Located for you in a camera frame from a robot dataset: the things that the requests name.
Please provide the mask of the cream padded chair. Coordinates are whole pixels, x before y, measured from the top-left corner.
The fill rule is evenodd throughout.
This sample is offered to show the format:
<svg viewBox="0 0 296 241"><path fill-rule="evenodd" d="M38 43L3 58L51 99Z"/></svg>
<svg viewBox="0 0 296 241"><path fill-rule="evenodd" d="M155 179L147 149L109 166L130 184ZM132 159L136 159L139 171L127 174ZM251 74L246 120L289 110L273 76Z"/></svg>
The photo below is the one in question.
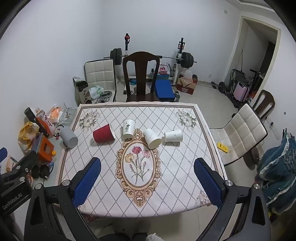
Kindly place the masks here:
<svg viewBox="0 0 296 241"><path fill-rule="evenodd" d="M228 147L229 152L220 150L224 166L228 166L256 147L268 132L263 122L249 104L244 104L222 128L210 129L214 140Z"/></svg>
<svg viewBox="0 0 296 241"><path fill-rule="evenodd" d="M117 80L113 59L87 61L84 64L84 76L89 88L100 86L112 92L109 102L116 101Z"/></svg>

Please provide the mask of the clear glass tray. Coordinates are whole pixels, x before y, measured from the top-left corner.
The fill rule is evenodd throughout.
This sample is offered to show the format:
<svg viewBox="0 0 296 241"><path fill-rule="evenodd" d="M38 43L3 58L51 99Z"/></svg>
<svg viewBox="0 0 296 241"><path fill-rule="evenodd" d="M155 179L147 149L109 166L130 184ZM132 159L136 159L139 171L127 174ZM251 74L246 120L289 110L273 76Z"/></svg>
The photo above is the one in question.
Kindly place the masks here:
<svg viewBox="0 0 296 241"><path fill-rule="evenodd" d="M73 123L77 113L77 108L66 108L63 110L62 116L59 118L58 124L70 125Z"/></svg>

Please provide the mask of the black bottle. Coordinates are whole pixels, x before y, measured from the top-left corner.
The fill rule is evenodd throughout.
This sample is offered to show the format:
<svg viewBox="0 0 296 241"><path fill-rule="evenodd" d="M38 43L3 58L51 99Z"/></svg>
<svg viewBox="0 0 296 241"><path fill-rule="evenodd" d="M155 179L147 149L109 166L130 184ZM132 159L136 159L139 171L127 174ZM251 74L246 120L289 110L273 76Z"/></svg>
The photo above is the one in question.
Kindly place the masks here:
<svg viewBox="0 0 296 241"><path fill-rule="evenodd" d="M27 107L24 111L25 116L27 119L39 126L39 132L43 133L45 137L49 137L48 131L45 129L45 127L42 125L42 123L37 119L33 111L31 110L30 107Z"/></svg>

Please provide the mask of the white paper cup right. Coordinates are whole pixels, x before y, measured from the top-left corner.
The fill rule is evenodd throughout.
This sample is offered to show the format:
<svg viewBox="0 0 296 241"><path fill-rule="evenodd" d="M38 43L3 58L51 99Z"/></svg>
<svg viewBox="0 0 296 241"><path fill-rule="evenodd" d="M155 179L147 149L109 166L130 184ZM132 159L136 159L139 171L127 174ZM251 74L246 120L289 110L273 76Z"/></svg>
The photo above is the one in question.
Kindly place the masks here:
<svg viewBox="0 0 296 241"><path fill-rule="evenodd" d="M182 142L183 134L180 129L164 133L165 142Z"/></svg>

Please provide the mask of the floral diamond pattern tablecloth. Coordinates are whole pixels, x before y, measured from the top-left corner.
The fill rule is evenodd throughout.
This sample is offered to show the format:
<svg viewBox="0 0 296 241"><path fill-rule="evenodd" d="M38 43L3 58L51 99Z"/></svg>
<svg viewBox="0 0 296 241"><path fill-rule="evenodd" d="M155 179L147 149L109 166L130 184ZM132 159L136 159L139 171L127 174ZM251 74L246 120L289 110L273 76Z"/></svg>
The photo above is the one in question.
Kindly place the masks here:
<svg viewBox="0 0 296 241"><path fill-rule="evenodd" d="M123 138L123 121L135 120L133 138ZM115 140L97 143L93 132L111 124ZM143 132L151 128L162 142L150 149ZM182 142L165 142L164 133L180 129ZM78 145L64 150L57 183L71 179L97 157L101 172L82 213L111 217L152 217L179 213L209 203L194 173L201 157L226 178L219 151L196 104L129 102L80 105L72 130Z"/></svg>

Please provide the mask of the blue weight bench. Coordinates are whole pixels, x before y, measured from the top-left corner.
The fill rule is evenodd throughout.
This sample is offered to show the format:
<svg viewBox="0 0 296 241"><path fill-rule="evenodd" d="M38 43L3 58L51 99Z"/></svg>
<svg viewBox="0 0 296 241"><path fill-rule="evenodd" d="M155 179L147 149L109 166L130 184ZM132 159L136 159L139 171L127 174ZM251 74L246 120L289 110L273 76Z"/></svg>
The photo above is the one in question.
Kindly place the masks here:
<svg viewBox="0 0 296 241"><path fill-rule="evenodd" d="M173 102L175 94L168 79L157 79L155 85L155 95L162 102Z"/></svg>

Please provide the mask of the grey plastic cup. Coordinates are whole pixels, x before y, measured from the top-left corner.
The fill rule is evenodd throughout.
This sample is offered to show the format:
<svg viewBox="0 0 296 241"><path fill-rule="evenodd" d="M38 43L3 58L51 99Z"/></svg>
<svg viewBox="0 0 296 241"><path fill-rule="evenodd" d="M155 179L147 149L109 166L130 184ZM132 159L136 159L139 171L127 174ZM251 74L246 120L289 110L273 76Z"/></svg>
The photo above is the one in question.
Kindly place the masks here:
<svg viewBox="0 0 296 241"><path fill-rule="evenodd" d="M69 126L60 127L60 137L67 148L74 148L78 145L78 137Z"/></svg>

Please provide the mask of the dark wooden chair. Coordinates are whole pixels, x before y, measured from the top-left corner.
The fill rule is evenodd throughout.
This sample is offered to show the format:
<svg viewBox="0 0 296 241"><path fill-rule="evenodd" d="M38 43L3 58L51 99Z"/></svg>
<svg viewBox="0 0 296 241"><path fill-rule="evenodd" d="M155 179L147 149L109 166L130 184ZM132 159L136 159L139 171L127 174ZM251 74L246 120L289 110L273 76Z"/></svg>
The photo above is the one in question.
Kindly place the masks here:
<svg viewBox="0 0 296 241"><path fill-rule="evenodd" d="M263 121L268 117L268 115L274 109L274 106L275 106L275 100L273 95L270 92L263 89L261 90L258 96L258 99L254 103L252 108L260 117L260 119Z"/></svg>
<svg viewBox="0 0 296 241"><path fill-rule="evenodd" d="M131 94L130 90L130 79L127 71L127 63L133 62L135 67L135 76L137 81L137 92L135 95ZM148 62L155 61L156 69L152 78L150 93L146 93L146 83L147 83L147 66ZM160 58L149 52L139 51L132 53L123 58L122 67L123 74L125 78L126 87L126 102L139 102L139 101L159 101L158 97L154 94L156 80L158 76L158 70L160 65Z"/></svg>

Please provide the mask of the cardboard box on floor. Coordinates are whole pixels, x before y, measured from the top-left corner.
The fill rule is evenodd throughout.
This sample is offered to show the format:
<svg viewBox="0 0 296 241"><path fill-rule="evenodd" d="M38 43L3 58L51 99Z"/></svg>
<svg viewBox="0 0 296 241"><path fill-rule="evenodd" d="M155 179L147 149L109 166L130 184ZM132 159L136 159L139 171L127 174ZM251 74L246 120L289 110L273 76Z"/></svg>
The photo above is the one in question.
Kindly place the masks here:
<svg viewBox="0 0 296 241"><path fill-rule="evenodd" d="M176 88L178 91L193 95L196 85L197 85L196 78L187 79L187 78L181 77L177 81Z"/></svg>

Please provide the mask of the orange white snack bag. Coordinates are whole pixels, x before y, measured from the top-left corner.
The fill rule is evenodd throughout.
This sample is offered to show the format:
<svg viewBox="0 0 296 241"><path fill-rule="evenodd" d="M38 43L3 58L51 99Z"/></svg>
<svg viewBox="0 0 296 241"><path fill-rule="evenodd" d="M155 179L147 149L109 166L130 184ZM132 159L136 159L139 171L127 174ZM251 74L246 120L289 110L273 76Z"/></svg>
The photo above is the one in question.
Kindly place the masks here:
<svg viewBox="0 0 296 241"><path fill-rule="evenodd" d="M47 112L47 117L53 125L57 124L60 117L63 114L63 109L58 104L52 106L52 108Z"/></svg>

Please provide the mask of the dark printed gift box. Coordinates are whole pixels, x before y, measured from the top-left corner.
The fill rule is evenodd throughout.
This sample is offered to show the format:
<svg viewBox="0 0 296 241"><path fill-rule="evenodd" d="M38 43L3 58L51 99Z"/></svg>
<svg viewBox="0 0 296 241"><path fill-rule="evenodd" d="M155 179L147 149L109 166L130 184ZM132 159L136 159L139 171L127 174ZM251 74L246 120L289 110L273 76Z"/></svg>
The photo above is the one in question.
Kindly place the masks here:
<svg viewBox="0 0 296 241"><path fill-rule="evenodd" d="M89 92L89 86L86 80L80 77L73 77L73 84L75 88L75 101L79 104L91 104L91 96Z"/></svg>

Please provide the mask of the red white plastic bag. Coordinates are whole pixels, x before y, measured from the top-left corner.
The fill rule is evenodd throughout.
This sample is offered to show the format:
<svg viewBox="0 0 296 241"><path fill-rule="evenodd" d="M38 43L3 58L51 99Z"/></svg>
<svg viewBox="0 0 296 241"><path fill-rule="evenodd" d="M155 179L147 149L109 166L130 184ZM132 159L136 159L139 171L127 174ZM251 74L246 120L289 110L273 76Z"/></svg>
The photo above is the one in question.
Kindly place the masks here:
<svg viewBox="0 0 296 241"><path fill-rule="evenodd" d="M158 75L168 75L171 74L171 68L169 63L160 63L158 69Z"/></svg>

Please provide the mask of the white speckled paper cup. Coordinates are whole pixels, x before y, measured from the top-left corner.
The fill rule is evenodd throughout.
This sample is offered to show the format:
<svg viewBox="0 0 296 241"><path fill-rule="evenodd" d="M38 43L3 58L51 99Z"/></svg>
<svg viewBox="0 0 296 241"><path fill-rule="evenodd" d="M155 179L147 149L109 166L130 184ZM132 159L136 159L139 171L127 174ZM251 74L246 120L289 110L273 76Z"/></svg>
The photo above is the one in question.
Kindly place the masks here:
<svg viewBox="0 0 296 241"><path fill-rule="evenodd" d="M150 149L157 148L162 142L161 138L151 128L146 129L143 135Z"/></svg>

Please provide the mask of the small dumbbell on floor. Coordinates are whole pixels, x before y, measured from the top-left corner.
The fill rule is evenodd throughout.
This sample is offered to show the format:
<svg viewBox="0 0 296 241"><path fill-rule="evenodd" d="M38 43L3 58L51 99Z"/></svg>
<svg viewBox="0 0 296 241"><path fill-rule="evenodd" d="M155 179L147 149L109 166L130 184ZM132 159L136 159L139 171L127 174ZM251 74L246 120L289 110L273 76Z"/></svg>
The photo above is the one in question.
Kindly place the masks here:
<svg viewBox="0 0 296 241"><path fill-rule="evenodd" d="M226 92L226 85L224 82L220 82L219 84L216 84L215 82L211 82L211 86L214 89L218 89L220 93L225 93Z"/></svg>

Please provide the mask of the green white plastic bag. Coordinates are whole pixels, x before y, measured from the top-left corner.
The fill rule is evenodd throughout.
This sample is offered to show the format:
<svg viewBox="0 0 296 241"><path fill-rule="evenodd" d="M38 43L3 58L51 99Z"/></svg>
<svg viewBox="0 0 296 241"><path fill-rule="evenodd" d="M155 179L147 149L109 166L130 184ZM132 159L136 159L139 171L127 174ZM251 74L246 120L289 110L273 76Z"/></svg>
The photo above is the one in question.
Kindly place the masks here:
<svg viewBox="0 0 296 241"><path fill-rule="evenodd" d="M102 92L104 92L104 88L98 85L96 85L95 87L90 87L89 89L91 99L98 99L101 96Z"/></svg>

